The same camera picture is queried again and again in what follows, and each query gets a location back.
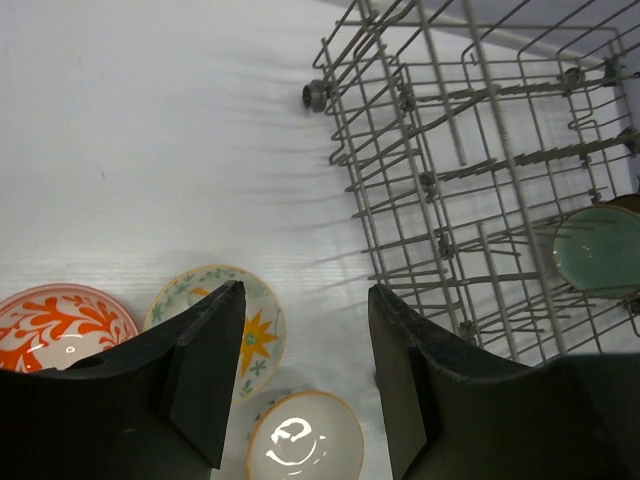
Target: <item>yellow flower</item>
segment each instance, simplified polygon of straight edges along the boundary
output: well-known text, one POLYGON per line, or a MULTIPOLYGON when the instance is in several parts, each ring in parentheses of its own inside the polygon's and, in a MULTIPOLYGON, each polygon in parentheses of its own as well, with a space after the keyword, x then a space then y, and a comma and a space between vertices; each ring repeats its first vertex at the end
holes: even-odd
POLYGON ((278 337, 271 333, 267 333, 267 329, 271 326, 271 322, 260 323, 262 310, 260 310, 251 321, 245 317, 244 336, 242 338, 242 347, 240 355, 242 355, 242 366, 240 374, 244 377, 251 366, 253 355, 258 354, 266 358, 271 358, 269 352, 264 348, 267 343, 277 340, 278 337))

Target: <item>red patterned plate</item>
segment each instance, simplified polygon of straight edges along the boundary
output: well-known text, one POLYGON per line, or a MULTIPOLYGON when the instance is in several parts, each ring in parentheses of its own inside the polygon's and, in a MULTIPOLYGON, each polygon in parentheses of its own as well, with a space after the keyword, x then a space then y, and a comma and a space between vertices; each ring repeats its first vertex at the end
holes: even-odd
POLYGON ((0 367, 65 369, 137 334, 126 309, 100 290, 42 285, 0 304, 0 367))

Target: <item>rack wire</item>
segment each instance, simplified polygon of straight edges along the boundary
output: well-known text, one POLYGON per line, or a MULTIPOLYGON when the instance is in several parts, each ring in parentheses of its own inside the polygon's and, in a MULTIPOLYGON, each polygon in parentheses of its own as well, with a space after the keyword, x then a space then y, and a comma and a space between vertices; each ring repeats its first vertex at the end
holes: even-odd
POLYGON ((303 89, 305 106, 335 121, 329 161, 348 171, 370 279, 530 365, 640 337, 637 300, 588 298, 550 253, 562 219, 632 190, 625 88, 638 74, 622 60, 640 23, 614 25, 640 18, 640 2, 588 0, 549 24, 517 23, 540 3, 480 23, 470 0, 354 0, 322 39, 321 78, 303 89))

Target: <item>wire dish rack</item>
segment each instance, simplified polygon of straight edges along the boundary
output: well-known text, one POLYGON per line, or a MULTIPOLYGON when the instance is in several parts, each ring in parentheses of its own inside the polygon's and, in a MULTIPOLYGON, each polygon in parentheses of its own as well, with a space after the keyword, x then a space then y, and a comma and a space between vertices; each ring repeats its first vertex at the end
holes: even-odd
POLYGON ((370 279, 528 365, 638 346, 637 301, 588 298, 552 260, 563 218, 633 190, 625 88, 638 74, 624 62, 640 24, 613 25, 640 19, 640 2, 619 3, 553 18, 544 0, 497 2, 501 18, 480 23, 469 0, 354 0, 303 89, 304 105, 335 121, 329 160, 349 173, 370 279), (540 8, 548 24, 516 23, 540 8), (598 21, 581 24, 585 12, 598 21))

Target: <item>bowl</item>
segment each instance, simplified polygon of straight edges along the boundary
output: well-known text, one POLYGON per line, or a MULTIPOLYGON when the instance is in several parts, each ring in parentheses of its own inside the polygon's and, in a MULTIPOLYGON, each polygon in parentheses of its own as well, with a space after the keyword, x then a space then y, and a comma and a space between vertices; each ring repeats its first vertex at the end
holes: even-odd
POLYGON ((613 200, 609 200, 606 204, 630 210, 635 214, 640 214, 640 193, 621 195, 613 200))
POLYGON ((353 410, 326 392, 306 391, 272 405, 249 440, 248 480, 357 480, 364 437, 353 410))
POLYGON ((625 298, 640 291, 640 216, 611 205, 570 214, 558 227, 553 258, 562 277, 596 298, 625 298))
POLYGON ((138 334, 115 299, 73 284, 30 288, 0 304, 0 367, 65 369, 138 334))
POLYGON ((282 306, 269 286, 254 274, 230 265, 199 267, 174 278, 153 301, 144 329, 187 310, 229 280, 244 283, 247 300, 237 378, 232 401, 260 390, 275 373, 286 342, 282 306))

